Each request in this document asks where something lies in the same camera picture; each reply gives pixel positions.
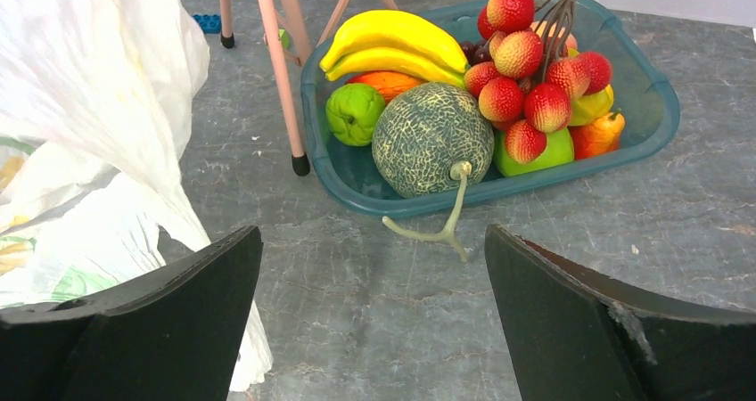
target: plastic basin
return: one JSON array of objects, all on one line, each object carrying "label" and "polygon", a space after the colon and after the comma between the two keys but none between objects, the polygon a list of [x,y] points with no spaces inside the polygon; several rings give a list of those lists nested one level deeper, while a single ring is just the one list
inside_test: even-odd
[{"label": "plastic basin", "polygon": [[[420,13],[457,40],[479,40],[478,13],[486,0]],[[620,21],[594,0],[578,0],[572,34],[581,51],[597,50],[612,62],[614,108],[626,119],[621,148],[592,159],[513,177],[502,177],[495,166],[479,184],[468,188],[467,205],[529,192],[647,158],[674,137],[680,121],[678,97],[670,82],[622,30]],[[456,190],[404,199],[381,177],[370,146],[348,147],[333,138],[325,120],[325,102],[348,77],[325,79],[318,63],[330,46],[315,49],[302,71],[301,95],[308,153],[324,188],[341,205],[371,216],[410,217],[454,206]]]}]

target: green fruit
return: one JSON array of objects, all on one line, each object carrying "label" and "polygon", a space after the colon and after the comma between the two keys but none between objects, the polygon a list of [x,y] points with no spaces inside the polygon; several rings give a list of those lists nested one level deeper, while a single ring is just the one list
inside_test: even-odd
[{"label": "green fruit", "polygon": [[449,171],[472,165],[469,184],[479,183],[491,165],[494,135],[464,89],[429,82],[397,95],[375,125],[373,160],[402,197],[456,189]]},{"label": "green fruit", "polygon": [[575,160],[575,147],[570,130],[560,129],[546,134],[546,149],[531,163],[520,164],[509,157],[504,149],[505,133],[497,131],[494,146],[494,164],[503,176],[518,176],[541,169],[557,167]]},{"label": "green fruit", "polygon": [[359,147],[373,141],[375,123],[385,108],[386,101],[374,87],[353,83],[333,91],[325,103],[325,117],[337,140]]}]

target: green melon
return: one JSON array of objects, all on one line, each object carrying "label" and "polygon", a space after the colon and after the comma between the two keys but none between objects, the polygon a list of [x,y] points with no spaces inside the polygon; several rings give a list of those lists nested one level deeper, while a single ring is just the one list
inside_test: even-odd
[{"label": "green melon", "polygon": [[402,197],[412,198],[459,186],[450,176],[460,161],[472,165],[468,183],[489,170],[494,133],[464,89],[430,82],[394,98],[375,124],[373,160]]}]

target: yellow banana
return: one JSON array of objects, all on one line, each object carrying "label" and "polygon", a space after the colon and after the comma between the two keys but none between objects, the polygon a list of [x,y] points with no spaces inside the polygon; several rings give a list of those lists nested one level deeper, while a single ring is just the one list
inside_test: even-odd
[{"label": "yellow banana", "polygon": [[443,82],[464,89],[462,74],[443,69],[423,56],[393,47],[373,47],[349,53],[326,71],[325,78],[333,82],[345,74],[377,70],[398,71],[429,82]]},{"label": "yellow banana", "polygon": [[464,73],[467,57],[457,41],[432,22],[403,11],[379,9],[359,13],[346,20],[333,37],[333,43],[320,60],[328,71],[348,53],[371,47],[396,47],[417,53],[441,68]]}]

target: black rubber foot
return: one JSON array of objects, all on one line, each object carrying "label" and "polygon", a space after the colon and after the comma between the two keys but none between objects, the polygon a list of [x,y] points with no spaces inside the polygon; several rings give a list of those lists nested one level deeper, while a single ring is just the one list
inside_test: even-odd
[{"label": "black rubber foot", "polygon": [[309,159],[307,154],[303,154],[298,158],[292,156],[292,168],[294,168],[294,174],[298,176],[309,174]]},{"label": "black rubber foot", "polygon": [[236,42],[234,41],[234,33],[231,33],[231,36],[225,37],[223,36],[223,33],[220,34],[220,44],[223,45],[226,49],[231,49],[234,47]]}]

